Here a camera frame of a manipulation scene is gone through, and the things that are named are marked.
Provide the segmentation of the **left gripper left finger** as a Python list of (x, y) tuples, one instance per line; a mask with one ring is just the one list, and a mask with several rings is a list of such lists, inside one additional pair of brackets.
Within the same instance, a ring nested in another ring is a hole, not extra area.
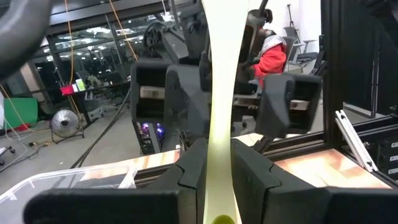
[(208, 143), (198, 139), (167, 171), (139, 191), (137, 223), (203, 223)]

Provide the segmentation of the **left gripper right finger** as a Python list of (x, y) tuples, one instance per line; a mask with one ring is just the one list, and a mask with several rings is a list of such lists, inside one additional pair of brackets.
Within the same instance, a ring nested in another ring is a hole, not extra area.
[(327, 223), (328, 191), (231, 140), (233, 188), (243, 223)]

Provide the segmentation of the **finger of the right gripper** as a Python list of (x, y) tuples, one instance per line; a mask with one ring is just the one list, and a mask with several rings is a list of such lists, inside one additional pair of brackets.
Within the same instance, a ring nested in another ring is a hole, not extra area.
[(165, 76), (164, 124), (195, 138), (210, 133), (209, 96), (201, 88), (199, 68), (171, 65)]
[(290, 74), (269, 75), (264, 79), (254, 132), (271, 138), (282, 138), (290, 127), (290, 102), (295, 91), (295, 78)]

